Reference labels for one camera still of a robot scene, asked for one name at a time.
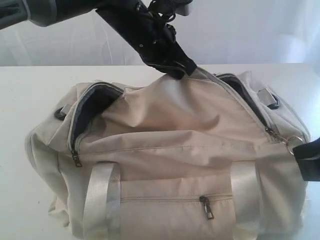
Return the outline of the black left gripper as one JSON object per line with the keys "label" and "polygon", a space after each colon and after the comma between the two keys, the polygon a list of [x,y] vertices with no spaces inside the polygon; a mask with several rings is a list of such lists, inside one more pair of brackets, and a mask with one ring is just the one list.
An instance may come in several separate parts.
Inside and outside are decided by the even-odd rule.
{"label": "black left gripper", "polygon": [[149,67],[175,79],[191,75],[196,63],[182,50],[170,24],[177,15],[190,13],[190,0],[108,0],[96,9]]}

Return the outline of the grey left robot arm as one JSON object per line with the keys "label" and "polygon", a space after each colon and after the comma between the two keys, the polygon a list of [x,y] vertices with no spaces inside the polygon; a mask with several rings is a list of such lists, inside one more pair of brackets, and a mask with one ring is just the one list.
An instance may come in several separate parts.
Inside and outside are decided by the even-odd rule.
{"label": "grey left robot arm", "polygon": [[175,79],[197,68],[176,40],[170,24],[177,15],[190,14],[190,0],[2,0],[1,29],[30,21],[47,27],[94,10],[149,67]]}

